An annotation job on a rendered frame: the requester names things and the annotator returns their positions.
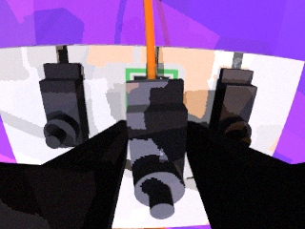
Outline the black micro servo with orange cable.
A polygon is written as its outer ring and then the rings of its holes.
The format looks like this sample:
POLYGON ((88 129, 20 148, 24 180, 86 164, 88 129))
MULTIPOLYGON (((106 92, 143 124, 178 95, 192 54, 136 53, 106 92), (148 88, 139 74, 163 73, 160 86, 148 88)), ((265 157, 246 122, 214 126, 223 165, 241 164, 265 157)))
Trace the black micro servo with orange cable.
POLYGON ((156 79, 153 3, 144 4, 148 77, 126 81, 127 136, 134 195, 153 218, 163 220, 186 194, 188 108, 183 79, 156 79))

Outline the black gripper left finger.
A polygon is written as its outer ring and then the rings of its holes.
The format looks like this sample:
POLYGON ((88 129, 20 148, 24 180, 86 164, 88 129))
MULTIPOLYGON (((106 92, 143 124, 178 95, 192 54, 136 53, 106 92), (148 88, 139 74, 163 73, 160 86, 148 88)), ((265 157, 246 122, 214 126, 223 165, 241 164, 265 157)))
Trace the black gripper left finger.
POLYGON ((0 161, 0 229, 113 229, 126 119, 41 165, 0 161))

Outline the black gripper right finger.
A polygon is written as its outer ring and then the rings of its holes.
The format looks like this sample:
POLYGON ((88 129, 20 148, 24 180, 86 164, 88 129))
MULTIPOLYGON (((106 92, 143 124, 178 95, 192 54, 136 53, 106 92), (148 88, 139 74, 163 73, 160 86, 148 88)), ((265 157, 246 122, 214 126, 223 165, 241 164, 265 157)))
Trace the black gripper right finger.
POLYGON ((188 121, 186 157, 211 229, 305 229, 305 163, 188 121))

